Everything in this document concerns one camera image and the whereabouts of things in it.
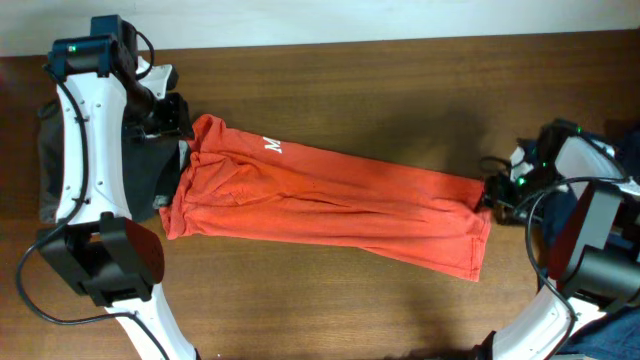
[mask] orange cloth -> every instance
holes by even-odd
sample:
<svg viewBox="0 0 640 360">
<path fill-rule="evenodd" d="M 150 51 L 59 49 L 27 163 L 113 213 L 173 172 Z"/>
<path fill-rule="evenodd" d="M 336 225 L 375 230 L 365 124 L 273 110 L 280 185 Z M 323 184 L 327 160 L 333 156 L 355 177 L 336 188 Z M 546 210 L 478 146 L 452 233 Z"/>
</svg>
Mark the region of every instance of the orange cloth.
<svg viewBox="0 0 640 360">
<path fill-rule="evenodd" d="M 353 246 L 478 281 L 490 214 L 477 180 L 279 142 L 201 116 L 167 237 Z"/>
</svg>

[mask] orange pants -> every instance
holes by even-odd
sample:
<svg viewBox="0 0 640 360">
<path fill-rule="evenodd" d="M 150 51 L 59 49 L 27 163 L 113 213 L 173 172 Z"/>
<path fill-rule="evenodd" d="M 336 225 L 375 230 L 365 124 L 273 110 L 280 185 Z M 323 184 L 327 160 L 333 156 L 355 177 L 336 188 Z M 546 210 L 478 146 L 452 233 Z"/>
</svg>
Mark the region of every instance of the orange pants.
<svg viewBox="0 0 640 360">
<path fill-rule="evenodd" d="M 191 165 L 169 208 L 167 237 L 222 235 L 359 247 L 477 281 L 490 214 L 483 184 L 428 170 L 194 124 Z"/>
</svg>

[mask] white wall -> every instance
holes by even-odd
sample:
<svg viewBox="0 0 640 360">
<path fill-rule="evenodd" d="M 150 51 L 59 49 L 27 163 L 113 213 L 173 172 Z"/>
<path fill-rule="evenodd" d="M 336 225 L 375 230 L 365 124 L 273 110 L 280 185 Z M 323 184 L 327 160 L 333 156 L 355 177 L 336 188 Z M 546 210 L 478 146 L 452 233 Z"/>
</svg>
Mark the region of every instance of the white wall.
<svg viewBox="0 0 640 360">
<path fill-rule="evenodd" d="M 3 1 L 0 55 L 45 54 L 117 13 L 158 49 L 630 29 L 638 0 Z"/>
</svg>

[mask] wood grain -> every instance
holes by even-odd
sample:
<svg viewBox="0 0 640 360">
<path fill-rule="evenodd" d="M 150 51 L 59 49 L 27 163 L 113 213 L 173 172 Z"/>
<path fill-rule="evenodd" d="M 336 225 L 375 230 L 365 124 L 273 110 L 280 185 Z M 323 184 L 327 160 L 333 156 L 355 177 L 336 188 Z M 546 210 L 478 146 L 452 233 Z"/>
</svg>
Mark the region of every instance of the wood grain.
<svg viewBox="0 0 640 360">
<path fill-rule="evenodd" d="M 562 116 L 603 131 L 640 115 L 635 31 L 161 51 L 191 113 L 347 154 L 479 177 L 481 155 Z M 44 57 L 0 59 L 0 357 L 135 359 L 115 322 L 62 328 L 13 274 L 37 221 L 35 110 Z M 146 226 L 163 239 L 159 220 Z M 193 236 L 163 240 L 165 291 L 204 359 L 381 359 L 470 348 L 535 293 L 522 229 L 495 226 L 479 283 L 358 249 Z M 41 258 L 26 286 L 53 314 L 101 313 Z"/>
</svg>

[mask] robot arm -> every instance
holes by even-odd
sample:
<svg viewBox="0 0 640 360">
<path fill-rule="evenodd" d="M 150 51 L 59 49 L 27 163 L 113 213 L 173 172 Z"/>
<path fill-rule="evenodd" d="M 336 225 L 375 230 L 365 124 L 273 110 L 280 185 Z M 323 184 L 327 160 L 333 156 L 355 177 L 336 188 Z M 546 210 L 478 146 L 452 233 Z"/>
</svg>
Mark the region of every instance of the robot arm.
<svg viewBox="0 0 640 360">
<path fill-rule="evenodd" d="M 108 313 L 133 314 L 135 321 L 117 319 L 142 359 L 164 358 L 152 337 L 170 359 L 197 359 L 162 290 L 160 241 L 130 220 L 124 192 L 123 138 L 144 142 L 193 136 L 186 102 L 167 93 L 176 85 L 175 69 L 164 65 L 145 71 L 150 64 L 137 57 L 136 35 L 117 15 L 97 17 L 91 21 L 91 36 L 57 40 L 49 53 L 48 71 L 59 81 L 65 134 L 64 185 L 56 218 L 70 219 L 39 250 L 76 293 L 89 295 Z M 146 73 L 140 81 L 136 69 Z M 78 121 L 84 122 L 84 131 Z M 90 241 L 96 235 L 100 240 Z"/>
<path fill-rule="evenodd" d="M 613 160 L 613 148 L 585 139 L 575 125 L 556 121 L 543 128 L 533 146 L 533 157 L 525 158 L 522 148 L 514 153 L 517 157 L 512 156 L 512 163 L 526 165 L 526 171 L 514 166 L 510 177 L 497 175 L 487 181 L 487 202 L 494 207 L 517 204 L 541 189 L 555 190 L 559 182 L 571 187 L 577 205 L 549 251 L 548 268 L 549 279 L 575 312 L 574 334 L 606 313 L 640 305 L 640 228 L 636 224 L 640 204 L 633 197 L 638 195 L 638 185 L 625 178 L 624 170 Z M 624 181 L 571 182 L 579 178 Z M 559 191 L 569 189 L 565 186 Z M 508 207 L 507 215 L 521 217 L 517 208 Z M 565 338 L 572 316 L 545 286 L 514 323 L 476 347 L 474 356 L 546 359 Z"/>
</svg>

